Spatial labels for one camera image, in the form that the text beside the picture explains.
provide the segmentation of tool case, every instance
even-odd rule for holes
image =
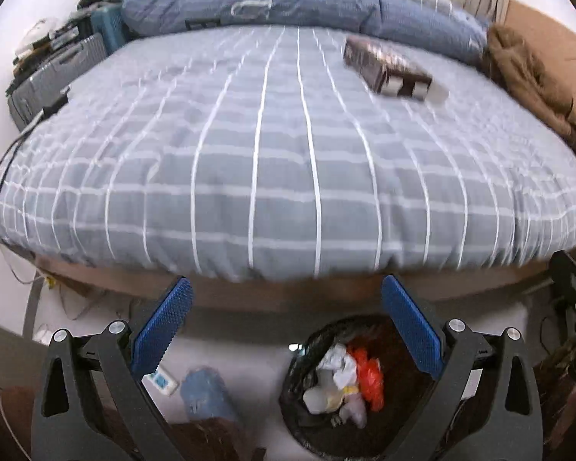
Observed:
[[[69,45],[26,79],[8,96],[8,108],[22,131],[43,107],[53,105],[62,90],[107,57],[100,33]]]
[[[103,35],[107,55],[111,55],[130,41],[130,30],[121,18],[121,3],[103,5],[89,16],[94,33]]]

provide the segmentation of gray tool box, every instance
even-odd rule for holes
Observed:
[[[8,108],[17,128],[22,131],[43,107],[58,100],[66,86],[106,57],[103,37],[96,33],[44,63],[8,96]]]

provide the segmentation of mattress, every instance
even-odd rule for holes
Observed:
[[[523,264],[576,246],[576,158],[475,69],[376,96],[345,33],[233,26],[129,43],[72,84],[0,192],[0,240],[233,281]]]

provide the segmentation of brown blanket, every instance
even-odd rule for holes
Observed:
[[[484,73],[552,128],[576,154],[571,90],[546,70],[525,39],[513,29],[493,24],[487,37]]]

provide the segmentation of trash can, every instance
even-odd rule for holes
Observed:
[[[342,423],[338,412],[310,414],[303,394],[317,384],[316,367],[336,343],[364,347],[379,359],[384,375],[384,407],[367,410],[367,426]],[[292,436],[307,450],[329,461],[374,460],[398,434],[433,386],[430,375],[418,371],[390,317],[363,315],[343,319],[315,332],[295,352],[284,379],[280,407]]]

